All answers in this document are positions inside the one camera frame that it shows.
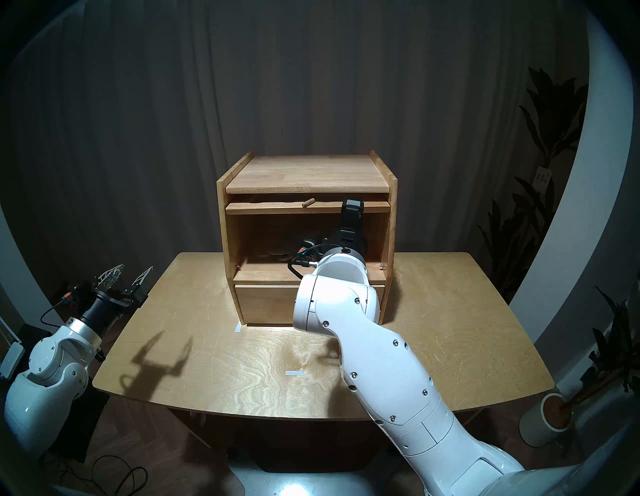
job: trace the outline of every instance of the wooden table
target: wooden table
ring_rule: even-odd
[[[554,386],[516,317],[467,253],[397,253],[386,321],[454,411]],[[368,419],[340,378],[335,339],[292,328],[238,332],[237,323],[222,253],[181,253],[124,328],[93,385],[205,413]]]

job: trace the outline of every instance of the gray curtain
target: gray curtain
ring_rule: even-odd
[[[554,73],[556,19],[540,0],[75,4],[4,81],[33,228],[68,280],[157,278],[220,251],[215,182],[247,150],[374,148],[397,249],[478,257],[491,197],[534,168],[518,104],[527,66]]]

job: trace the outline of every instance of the drawer front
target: drawer front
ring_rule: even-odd
[[[382,301],[382,294],[385,292],[385,285],[384,284],[374,284],[371,287],[376,290],[376,293],[378,293],[378,304],[380,304],[380,302]]]
[[[382,300],[384,285],[375,285],[378,301]],[[293,323],[298,286],[236,285],[240,309],[247,324]]]

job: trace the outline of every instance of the wooden cabinet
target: wooden cabinet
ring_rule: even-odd
[[[310,198],[315,202],[303,206]],[[240,322],[291,324],[300,280],[279,252],[299,248],[305,236],[327,236],[340,227],[347,199],[364,202],[365,260],[382,322],[396,241],[397,179],[373,150],[347,156],[249,152],[218,180],[225,271]]]

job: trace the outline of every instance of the cable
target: cable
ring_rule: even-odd
[[[64,300],[60,300],[59,302],[57,302],[55,305],[53,305],[53,307],[51,307],[49,310],[47,310],[46,312],[44,312],[42,314],[42,316],[40,317],[40,322],[43,323],[46,326],[51,326],[51,327],[55,327],[56,329],[59,328],[60,326],[56,326],[55,324],[49,324],[47,322],[45,322],[44,320],[42,320],[44,318],[45,315],[47,315],[51,310],[53,310],[54,308],[56,308],[60,303],[62,303]]]
[[[107,493],[100,487],[100,485],[95,482],[95,477],[93,476],[93,471],[95,469],[95,465],[96,463],[98,463],[102,458],[117,458],[118,460],[124,462],[125,465],[127,465],[127,468],[129,469],[129,471],[127,472],[127,474],[124,476],[124,478],[120,481],[120,484],[118,484],[118,487],[116,488],[116,492],[113,494],[113,496],[117,496],[118,493],[120,492],[120,489],[122,488],[122,485],[127,481],[127,479],[129,478],[129,476],[131,476],[132,482],[133,482],[133,489],[127,493],[127,496],[131,496],[135,493],[137,493],[138,491],[140,491],[147,483],[148,479],[149,479],[149,473],[147,472],[145,467],[134,467],[131,468],[130,464],[127,463],[126,460],[124,460],[123,458],[114,455],[114,454],[103,454],[102,456],[99,456],[98,458],[95,459],[95,461],[93,462],[93,465],[91,467],[91,478],[93,479],[93,483],[96,485],[96,487],[104,494],[106,495]],[[145,473],[145,480],[142,482],[142,484],[140,484],[140,487],[136,487],[136,476],[134,475],[134,472],[136,470],[142,470]]]
[[[298,250],[298,252],[293,255],[288,261],[287,261],[287,267],[289,268],[289,270],[291,272],[293,272],[293,274],[298,278],[298,279],[302,279],[302,274],[300,272],[298,272],[297,270],[295,270],[293,268],[293,264],[296,265],[302,265],[299,263],[299,260],[296,260],[298,257],[303,256],[305,253],[307,253],[309,250],[313,250],[314,248],[319,248],[320,246],[333,246],[334,248],[340,248],[339,244],[335,244],[335,243],[319,243],[319,244],[315,244],[314,246],[309,246],[309,248],[300,248]],[[307,265],[302,265],[303,267],[309,267],[309,264],[307,262]]]
[[[118,460],[122,461],[125,465],[127,465],[127,468],[129,469],[128,472],[126,473],[126,475],[122,478],[122,480],[120,481],[120,484],[118,484],[118,487],[116,488],[115,492],[113,493],[113,496],[118,496],[118,494],[120,493],[120,490],[122,489],[122,486],[124,485],[125,482],[127,482],[128,478],[131,477],[132,479],[132,488],[131,491],[128,492],[126,495],[123,496],[132,496],[135,493],[137,493],[138,491],[140,491],[147,483],[148,479],[149,479],[149,473],[147,472],[145,467],[134,467],[131,468],[130,464],[127,463],[127,461],[117,455],[114,454],[103,454],[102,456],[99,456],[98,458],[95,459],[95,461],[93,462],[93,465],[91,467],[91,479],[85,479],[84,477],[80,477],[78,474],[76,474],[75,470],[73,469],[73,467],[71,467],[71,465],[69,464],[69,462],[67,460],[65,460],[64,458],[58,459],[58,463],[60,463],[60,461],[62,461],[62,463],[65,466],[64,471],[60,470],[60,465],[58,465],[58,473],[61,472],[60,475],[60,479],[58,481],[58,484],[60,484],[62,482],[62,479],[65,477],[65,475],[67,475],[68,473],[71,473],[76,479],[78,479],[80,482],[82,482],[85,487],[87,487],[87,489],[89,489],[93,494],[95,494],[96,496],[109,496],[109,494],[107,493],[107,491],[105,491],[103,489],[103,487],[98,484],[98,482],[96,482],[95,480],[95,466],[96,464],[102,460],[103,458],[117,458]],[[142,484],[140,484],[139,487],[136,487],[136,476],[134,475],[136,470],[142,470],[145,473],[145,480],[142,481]],[[92,488],[91,486],[89,486],[87,483],[91,483],[95,486],[95,489]]]

